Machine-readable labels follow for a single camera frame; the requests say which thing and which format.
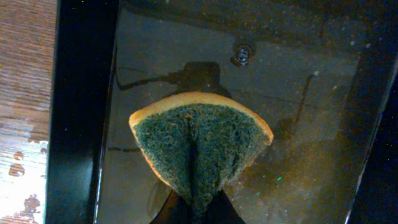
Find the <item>glass surface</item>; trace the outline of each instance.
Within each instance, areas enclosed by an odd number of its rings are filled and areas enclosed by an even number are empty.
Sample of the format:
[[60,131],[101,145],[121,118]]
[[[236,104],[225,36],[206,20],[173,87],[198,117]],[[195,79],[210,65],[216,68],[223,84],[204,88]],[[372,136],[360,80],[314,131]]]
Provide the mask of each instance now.
[[[343,223],[372,141],[371,134],[363,144],[345,138],[346,102],[362,53],[382,41],[368,18],[388,10],[365,12],[365,4],[122,2],[98,223],[149,223],[156,216],[170,188],[137,148],[128,119],[194,90],[243,104],[275,135],[224,188],[246,223]],[[372,133],[376,121],[350,122]]]

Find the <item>water stain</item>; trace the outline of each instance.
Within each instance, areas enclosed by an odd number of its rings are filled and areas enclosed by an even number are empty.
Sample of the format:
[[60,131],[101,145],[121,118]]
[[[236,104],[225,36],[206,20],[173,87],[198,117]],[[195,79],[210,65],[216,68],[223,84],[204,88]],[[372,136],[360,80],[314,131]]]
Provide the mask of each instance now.
[[16,159],[16,160],[23,160],[24,159],[24,155],[23,155],[23,153],[21,153],[21,152],[16,152],[15,154],[14,154],[14,159]]
[[[14,159],[21,161],[24,159],[24,155],[21,152],[16,152],[14,154]],[[8,171],[8,175],[11,175],[13,177],[22,177],[23,175],[25,175],[25,169],[23,168],[22,165],[18,164],[18,163],[14,163],[10,166],[10,169]]]
[[25,169],[20,164],[13,164],[10,166],[8,175],[11,175],[13,177],[22,177],[23,175],[25,175]]
[[[19,92],[21,89],[19,86],[14,86],[14,91]],[[14,114],[20,114],[16,116],[15,119],[23,120],[28,124],[28,126],[33,126],[32,130],[23,129],[24,132],[29,132],[30,134],[30,137],[27,140],[29,143],[39,143],[41,140],[48,138],[47,117],[49,116],[49,108],[45,103],[46,101],[47,96],[36,92],[33,92],[31,95],[22,95],[13,100],[14,106],[12,109]],[[32,107],[29,114],[24,113],[22,105],[29,105],[29,107]]]
[[30,195],[29,198],[24,201],[25,209],[20,212],[16,212],[14,215],[7,215],[0,219],[0,223],[18,223],[18,224],[38,224],[35,221],[33,214],[40,213],[37,211],[37,207],[40,206],[40,201],[37,199],[37,195]]
[[[40,150],[40,153],[41,153],[41,154],[44,154],[44,155],[47,155],[47,149],[43,147],[43,148]],[[40,177],[46,179],[46,178],[47,178],[47,172],[44,171],[44,175],[40,175]]]

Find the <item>smudge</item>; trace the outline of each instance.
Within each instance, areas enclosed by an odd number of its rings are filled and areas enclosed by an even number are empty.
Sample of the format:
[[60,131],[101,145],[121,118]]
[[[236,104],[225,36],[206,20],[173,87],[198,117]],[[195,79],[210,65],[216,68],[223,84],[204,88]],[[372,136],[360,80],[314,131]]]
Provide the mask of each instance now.
[[33,107],[29,112],[29,117],[21,117],[17,116],[16,119],[20,119],[24,121],[25,124],[28,124],[32,129],[25,129],[24,132],[30,134],[30,138],[27,142],[38,143],[40,140],[48,138],[49,124],[48,121],[44,118],[47,118],[50,113],[50,108],[48,103],[40,103],[37,101],[37,98],[41,98],[41,101],[49,101],[50,96],[44,95],[43,93],[31,94],[31,95],[23,95],[14,100],[14,111],[21,110],[21,105],[26,105],[29,102],[29,106]]
[[20,164],[13,164],[10,166],[8,175],[13,177],[22,177],[25,174],[25,169]]
[[37,207],[40,206],[40,201],[37,199],[37,195],[30,195],[29,198],[24,201],[25,210],[16,212],[14,215],[7,215],[0,219],[0,223],[18,223],[18,224],[38,224],[35,221],[33,214],[40,213],[37,211]]
[[24,154],[18,151],[18,152],[16,152],[14,154],[14,159],[16,159],[16,160],[24,160]]
[[140,152],[139,148],[132,148],[132,149],[121,149],[119,147],[109,147],[109,151],[116,151],[116,152]]

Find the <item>wooden surface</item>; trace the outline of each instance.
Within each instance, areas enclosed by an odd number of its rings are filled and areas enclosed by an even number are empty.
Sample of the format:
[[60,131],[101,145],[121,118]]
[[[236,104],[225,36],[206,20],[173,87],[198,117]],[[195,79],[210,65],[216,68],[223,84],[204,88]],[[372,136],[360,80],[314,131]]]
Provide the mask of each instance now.
[[0,0],[0,223],[43,223],[56,0]]

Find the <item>screw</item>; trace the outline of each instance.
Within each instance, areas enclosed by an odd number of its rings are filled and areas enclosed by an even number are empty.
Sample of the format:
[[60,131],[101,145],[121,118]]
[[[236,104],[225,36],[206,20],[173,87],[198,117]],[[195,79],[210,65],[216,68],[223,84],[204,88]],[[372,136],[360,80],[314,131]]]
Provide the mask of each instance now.
[[249,60],[250,52],[245,49],[241,48],[236,52],[236,59],[241,63],[246,63]]

